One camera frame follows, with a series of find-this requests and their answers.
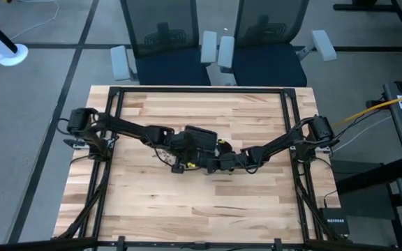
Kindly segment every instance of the butcher block tabletop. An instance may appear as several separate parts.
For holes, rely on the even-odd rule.
[[[92,86],[87,107],[104,112],[109,89]],[[301,118],[318,114],[312,89],[298,88],[296,95]],[[121,118],[144,126],[168,126],[176,132],[185,125],[213,130],[235,151],[266,144],[286,132],[277,93],[127,92]],[[87,154],[79,150],[74,158]],[[323,153],[318,157],[329,161]],[[63,233],[83,209],[93,163],[83,159],[70,166],[54,236]],[[323,197],[336,190],[333,172],[323,161],[314,161],[311,176],[321,207]],[[327,204],[340,207],[336,193],[327,196]],[[305,209],[310,237],[315,238],[311,212],[306,205]],[[95,211],[96,205],[87,236],[92,233]],[[303,243],[290,155],[288,151],[274,155],[254,175],[239,169],[173,174],[153,149],[120,135],[98,239],[117,241],[118,236],[151,242],[273,243],[280,238],[282,243]]]

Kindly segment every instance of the black desk leg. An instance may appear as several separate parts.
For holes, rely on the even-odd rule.
[[[353,0],[352,4],[334,4],[334,10],[351,10],[351,11],[373,11],[373,12],[396,12],[392,5],[378,4],[377,0]]]
[[[402,178],[402,159],[340,180],[336,182],[336,188],[338,193],[343,195],[372,185],[390,183],[397,178]]]
[[[386,184],[387,190],[389,191],[389,196],[390,196],[390,201],[392,202],[392,209],[394,212],[394,219],[392,220],[392,227],[394,229],[395,233],[395,238],[396,238],[396,244],[398,245],[398,248],[402,248],[402,224],[399,219],[399,214],[398,214],[398,206],[402,205],[401,198],[399,195],[393,195],[392,194],[392,189],[390,188],[390,184]]]

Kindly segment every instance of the table leg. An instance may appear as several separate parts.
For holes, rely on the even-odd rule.
[[[352,4],[334,4],[334,10],[396,12],[392,5],[376,4],[377,0],[353,0]]]
[[[336,182],[336,188],[340,195],[347,192],[367,188],[372,185],[386,184],[402,178],[402,159],[372,169],[361,174],[356,174]]]

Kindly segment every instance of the netgear logo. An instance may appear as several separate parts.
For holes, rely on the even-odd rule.
[[[345,223],[343,219],[327,219],[328,223]]]

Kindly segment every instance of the white cord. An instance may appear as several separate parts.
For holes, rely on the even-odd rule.
[[[19,35],[23,34],[24,32],[30,31],[30,30],[32,30],[32,29],[38,27],[38,26],[42,26],[42,25],[44,25],[44,24],[47,24],[48,22],[51,22],[52,20],[54,20],[55,18],[57,18],[57,15],[58,15],[58,13],[59,13],[59,11],[60,11],[60,5],[59,5],[59,2],[58,2],[57,0],[18,0],[18,1],[20,1],[20,2],[22,2],[22,3],[47,3],[47,2],[52,2],[52,1],[53,1],[53,2],[55,2],[55,5],[57,5],[57,10],[55,11],[54,17],[52,17],[52,18],[49,19],[48,21],[42,22],[42,23],[40,23],[40,24],[36,24],[36,25],[34,25],[34,26],[32,26],[32,27],[30,27],[30,28],[28,28],[28,29],[25,29],[25,30],[19,32],[18,34],[16,34],[16,35],[13,36],[12,38],[10,38],[11,40],[14,39],[14,38],[16,38],[16,37],[18,37]]]
[[[378,125],[379,123],[386,121],[387,119],[390,119],[392,116],[388,116],[387,118],[381,119],[380,121],[374,123],[373,125],[370,125],[369,127],[365,128],[364,130],[362,130],[360,133],[358,133],[355,137],[353,137],[349,142],[343,144],[342,146],[338,147],[337,149],[334,149],[333,152],[337,152],[339,151],[339,149],[343,148],[344,146],[348,145],[349,143],[351,143],[353,140],[355,140],[357,137],[359,137],[361,134],[363,134],[365,131],[367,131],[368,129],[372,128],[373,126]]]

